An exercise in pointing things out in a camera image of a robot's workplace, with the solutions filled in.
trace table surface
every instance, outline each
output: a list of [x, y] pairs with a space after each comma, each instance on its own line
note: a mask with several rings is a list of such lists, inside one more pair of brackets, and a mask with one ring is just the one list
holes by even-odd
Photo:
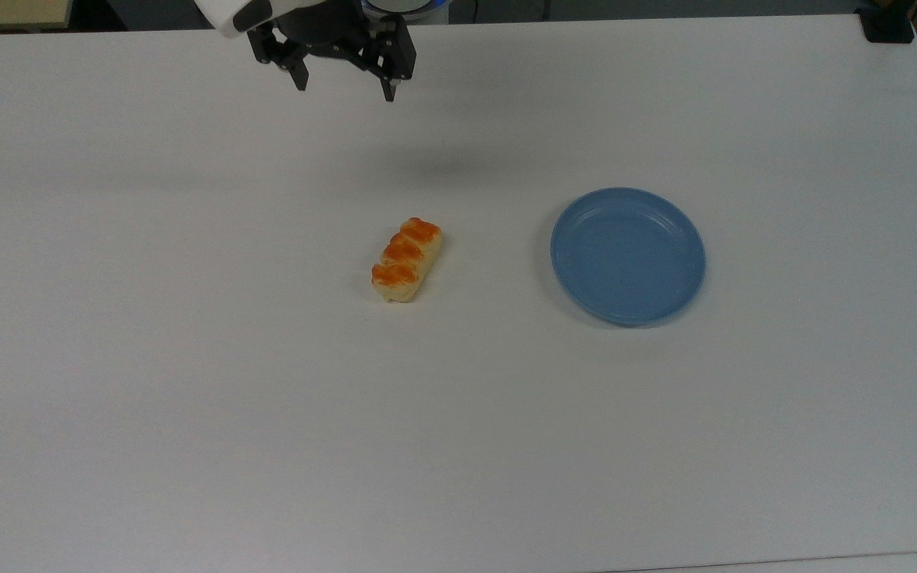
[[[917, 44], [854, 16], [426, 26], [397, 101], [215, 33], [0, 37], [0, 571], [917, 552]], [[659, 193], [697, 300], [548, 237]], [[408, 305], [369, 269], [443, 226]]]
[[0, 0], [0, 29], [55, 29], [69, 23], [73, 0]]
[[917, 554], [870, 555], [713, 567], [661, 569], [667, 573], [917, 573]]

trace bread roll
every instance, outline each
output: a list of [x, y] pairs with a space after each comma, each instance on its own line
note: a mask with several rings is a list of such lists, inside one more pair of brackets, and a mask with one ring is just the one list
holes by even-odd
[[370, 282], [385, 301], [408, 302], [441, 250], [441, 229], [418, 218], [405, 221], [371, 269]]

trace blue plate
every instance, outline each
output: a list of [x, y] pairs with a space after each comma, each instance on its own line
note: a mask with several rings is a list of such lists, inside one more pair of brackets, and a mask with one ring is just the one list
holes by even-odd
[[550, 262], [572, 300], [624, 326], [680, 311], [706, 272], [692, 221], [667, 200], [627, 188], [594, 191], [568, 206], [550, 235]]

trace toasted bread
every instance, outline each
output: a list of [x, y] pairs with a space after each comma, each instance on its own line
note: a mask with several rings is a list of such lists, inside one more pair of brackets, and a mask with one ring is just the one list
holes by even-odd
[[408, 302], [441, 250], [441, 229], [418, 218], [405, 221], [371, 269], [370, 282], [385, 301]]

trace orange crust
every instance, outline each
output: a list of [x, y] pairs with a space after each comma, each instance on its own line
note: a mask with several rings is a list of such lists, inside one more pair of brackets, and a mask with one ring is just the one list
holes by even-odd
[[418, 282], [417, 266], [425, 256], [423, 244], [441, 235], [441, 228], [417, 217], [405, 221], [392, 242], [381, 253], [381, 261], [371, 269], [371, 283], [401, 287]]

